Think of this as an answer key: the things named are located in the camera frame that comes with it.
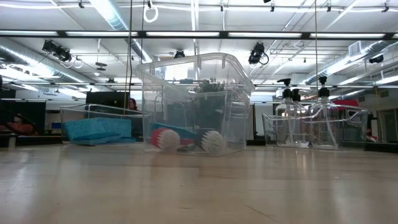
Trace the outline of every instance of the blue sponge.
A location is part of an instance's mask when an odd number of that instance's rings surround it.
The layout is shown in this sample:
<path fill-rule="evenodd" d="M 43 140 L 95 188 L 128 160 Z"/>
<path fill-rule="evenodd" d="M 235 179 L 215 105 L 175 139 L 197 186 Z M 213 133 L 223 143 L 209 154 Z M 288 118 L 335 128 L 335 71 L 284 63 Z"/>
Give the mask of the blue sponge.
<path fill-rule="evenodd" d="M 103 144 L 131 137 L 131 120 L 89 118 L 63 123 L 70 142 L 74 144 Z"/>

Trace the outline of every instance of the white brush ball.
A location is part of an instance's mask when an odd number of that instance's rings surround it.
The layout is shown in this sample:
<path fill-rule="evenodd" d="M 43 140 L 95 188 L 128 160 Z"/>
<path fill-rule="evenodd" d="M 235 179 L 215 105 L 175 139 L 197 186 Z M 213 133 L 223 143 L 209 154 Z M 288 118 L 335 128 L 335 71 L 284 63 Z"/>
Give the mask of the white brush ball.
<path fill-rule="evenodd" d="M 209 154 L 219 154 L 226 149 L 226 141 L 218 131 L 207 131 L 201 139 L 202 148 Z"/>
<path fill-rule="evenodd" d="M 177 150 L 180 145 L 180 135 L 171 129 L 166 129 L 159 133 L 157 143 L 161 150 Z"/>

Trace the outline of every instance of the pump dispenser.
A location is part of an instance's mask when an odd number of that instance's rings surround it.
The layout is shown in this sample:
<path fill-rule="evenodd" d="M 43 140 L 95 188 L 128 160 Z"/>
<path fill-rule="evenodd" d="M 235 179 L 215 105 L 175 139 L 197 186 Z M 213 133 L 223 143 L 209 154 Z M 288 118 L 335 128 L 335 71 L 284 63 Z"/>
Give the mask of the pump dispenser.
<path fill-rule="evenodd" d="M 310 126 L 308 125 L 308 111 L 307 109 L 301 105 L 301 96 L 300 89 L 296 88 L 292 90 L 292 100 L 293 107 L 295 111 L 295 121 L 293 122 L 293 139 L 294 143 L 298 147 L 308 147 L 309 139 L 308 139 L 308 130 Z"/>
<path fill-rule="evenodd" d="M 290 79 L 285 78 L 278 80 L 278 82 L 283 82 L 285 84 L 285 90 L 282 94 L 283 102 L 275 109 L 277 116 L 281 117 L 277 130 L 277 143 L 279 146 L 291 146 L 294 143 L 292 128 L 296 114 L 295 106 L 292 101 L 292 90 L 290 90 L 289 87 Z"/>
<path fill-rule="evenodd" d="M 310 107 L 311 142 L 314 147 L 337 149 L 338 107 L 329 100 L 330 91 L 325 87 L 327 77 L 320 77 L 322 87 L 318 91 L 318 101 Z"/>

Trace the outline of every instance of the clear plastic crate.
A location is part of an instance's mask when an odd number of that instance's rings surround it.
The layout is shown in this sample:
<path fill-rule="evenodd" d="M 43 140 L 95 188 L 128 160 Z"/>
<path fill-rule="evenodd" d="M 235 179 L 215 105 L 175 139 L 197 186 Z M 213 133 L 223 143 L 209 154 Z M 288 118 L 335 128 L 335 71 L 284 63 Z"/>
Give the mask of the clear plastic crate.
<path fill-rule="evenodd" d="M 303 117 L 270 116 L 262 114 L 267 145 L 284 147 L 310 147 L 314 149 L 364 149 L 368 111 L 355 106 L 329 105 L 337 111 L 333 119 L 326 120 L 324 111 Z M 287 125 L 301 125 L 301 133 L 292 133 Z M 300 144 L 301 140 L 308 145 Z"/>
<path fill-rule="evenodd" d="M 61 122 L 64 143 L 128 146 L 142 136 L 142 114 L 113 106 L 63 106 Z"/>
<path fill-rule="evenodd" d="M 204 54 L 138 65 L 148 149 L 222 156 L 246 147 L 255 90 L 238 60 Z"/>

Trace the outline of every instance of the hanging ring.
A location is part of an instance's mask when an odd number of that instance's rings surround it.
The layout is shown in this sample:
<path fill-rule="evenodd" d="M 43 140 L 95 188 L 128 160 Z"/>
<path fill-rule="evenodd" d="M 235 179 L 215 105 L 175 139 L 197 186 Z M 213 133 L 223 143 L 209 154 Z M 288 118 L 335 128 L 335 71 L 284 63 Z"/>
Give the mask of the hanging ring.
<path fill-rule="evenodd" d="M 148 19 L 147 17 L 147 11 L 148 10 L 155 10 L 155 16 L 152 19 Z M 159 16 L 159 11 L 157 9 L 156 6 L 152 6 L 152 7 L 145 7 L 144 8 L 144 20 L 145 22 L 151 23 L 151 22 L 155 22 L 157 20 L 157 17 Z"/>

